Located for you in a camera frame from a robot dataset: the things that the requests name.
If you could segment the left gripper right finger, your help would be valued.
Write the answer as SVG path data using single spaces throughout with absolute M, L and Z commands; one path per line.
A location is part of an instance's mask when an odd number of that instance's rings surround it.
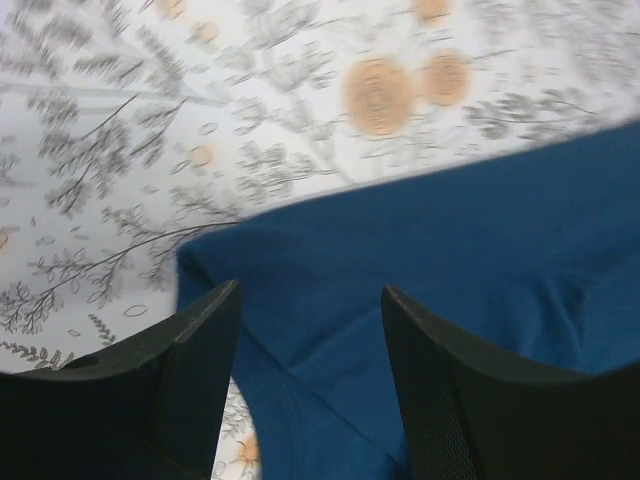
M 416 479 L 635 479 L 639 368 L 584 375 L 532 361 L 381 296 Z

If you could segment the dark blue t shirt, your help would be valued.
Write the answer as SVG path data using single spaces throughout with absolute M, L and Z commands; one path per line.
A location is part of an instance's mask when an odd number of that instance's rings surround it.
M 405 479 L 380 295 L 601 373 L 639 358 L 639 126 L 305 201 L 177 255 L 179 307 L 244 290 L 233 366 L 265 479 Z

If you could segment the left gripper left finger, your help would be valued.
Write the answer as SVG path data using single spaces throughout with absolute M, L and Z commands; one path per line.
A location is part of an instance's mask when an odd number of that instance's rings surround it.
M 1 378 L 5 479 L 207 479 L 241 324 L 225 282 L 59 370 Z

